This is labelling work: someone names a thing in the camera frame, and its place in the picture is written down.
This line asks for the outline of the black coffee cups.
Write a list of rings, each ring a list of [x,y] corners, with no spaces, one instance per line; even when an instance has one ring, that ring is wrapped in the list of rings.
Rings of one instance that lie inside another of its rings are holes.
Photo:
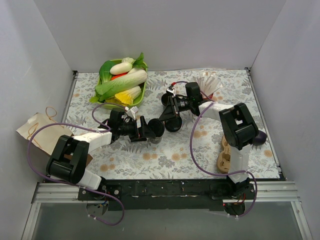
[[[169,93],[165,93],[165,94],[163,94],[162,95],[162,97],[161,97],[161,103],[162,103],[162,105],[164,106],[164,107],[166,107],[166,106],[170,106],[172,103],[172,94],[169,94]]]

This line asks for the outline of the black coffee cup lid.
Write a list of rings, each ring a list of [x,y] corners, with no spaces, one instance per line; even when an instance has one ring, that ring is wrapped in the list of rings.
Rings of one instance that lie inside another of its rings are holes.
[[[171,133],[175,133],[177,131],[179,131],[182,127],[182,118],[179,117],[175,117],[175,118],[171,118],[168,120],[164,121],[164,126],[166,128],[167,131],[171,132]]]

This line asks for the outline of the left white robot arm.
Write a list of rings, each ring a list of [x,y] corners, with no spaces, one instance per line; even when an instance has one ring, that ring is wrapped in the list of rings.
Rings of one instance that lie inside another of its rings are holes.
[[[155,138],[155,125],[159,121],[152,119],[146,122],[143,116],[139,122],[124,111],[112,110],[110,117],[104,121],[110,131],[104,130],[101,125],[96,132],[79,136],[62,135],[57,143],[49,162],[46,173],[50,176],[64,180],[70,184],[79,185],[89,189],[89,194],[95,200],[106,196],[106,187],[101,184],[102,178],[86,169],[87,158],[90,152],[114,143],[120,136],[128,136],[131,142],[142,142],[148,138]]]

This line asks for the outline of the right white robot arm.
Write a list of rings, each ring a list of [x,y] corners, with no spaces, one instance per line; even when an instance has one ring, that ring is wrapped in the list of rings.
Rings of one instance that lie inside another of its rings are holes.
[[[186,95],[176,94],[172,83],[161,97],[164,106],[159,120],[169,132],[177,132],[182,126],[180,113],[191,111],[200,118],[219,121],[226,142],[230,147],[230,167],[228,173],[222,173],[221,182],[211,187],[214,198],[237,199],[250,187],[248,173],[249,155],[254,139],[259,130],[253,117],[244,103],[225,105],[204,99],[197,82],[185,83]]]

